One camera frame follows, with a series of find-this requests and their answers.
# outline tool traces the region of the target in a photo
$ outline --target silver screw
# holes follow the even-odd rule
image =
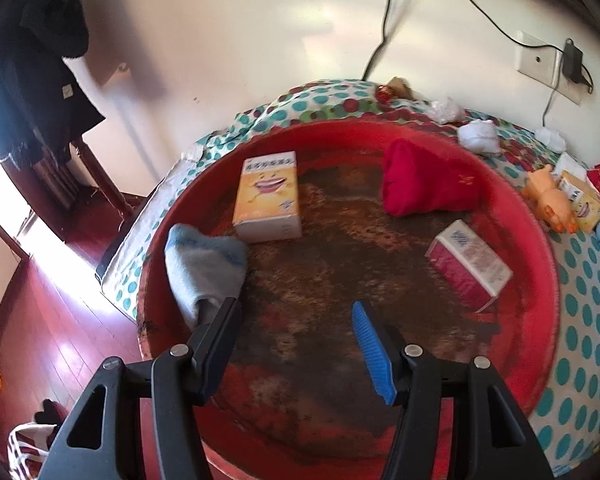
[[[105,370],[115,370],[120,366],[120,358],[119,357],[108,357],[102,363],[102,367]]]
[[[171,355],[174,357],[182,357],[189,351],[189,347],[183,343],[178,343],[171,347]]]
[[[422,355],[422,346],[407,345],[404,347],[404,353],[409,357],[420,357]]]
[[[485,370],[491,366],[491,361],[484,355],[478,355],[478,357],[474,358],[474,365],[476,368]]]

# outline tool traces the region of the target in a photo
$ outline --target red wooden floor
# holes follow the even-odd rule
[[[11,429],[32,420],[43,399],[71,410],[105,357],[140,360],[136,324],[100,294],[93,274],[118,219],[86,212],[71,236],[75,252],[39,221],[23,240],[33,257],[12,281],[0,313],[2,449]],[[147,478],[158,480],[148,400],[141,413]],[[218,471],[214,476],[227,478]]]

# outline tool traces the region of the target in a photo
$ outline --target cartoon lips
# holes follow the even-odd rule
[[[260,193],[273,193],[280,189],[286,181],[286,178],[266,178],[257,181],[254,186]]]

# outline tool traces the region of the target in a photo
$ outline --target orange and white box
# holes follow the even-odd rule
[[[235,199],[234,228],[245,242],[302,235],[296,152],[248,158]]]

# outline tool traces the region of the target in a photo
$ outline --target clothing tag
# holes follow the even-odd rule
[[[71,87],[71,84],[64,85],[62,87],[62,98],[68,99],[72,95],[74,95],[74,89]]]

